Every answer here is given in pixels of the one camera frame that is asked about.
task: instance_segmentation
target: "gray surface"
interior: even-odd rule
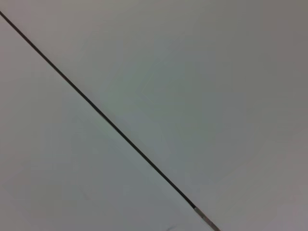
[[[306,0],[1,0],[223,231],[308,227]]]
[[[0,230],[211,230],[2,18],[0,130]]]

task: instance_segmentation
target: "white wall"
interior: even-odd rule
[[[307,1],[0,9],[223,231],[307,229]]]
[[[0,229],[210,228],[0,18]]]

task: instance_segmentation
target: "white ceiling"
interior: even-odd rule
[[[222,231],[308,227],[306,0],[1,0]]]
[[[0,118],[1,230],[211,230],[3,18]]]

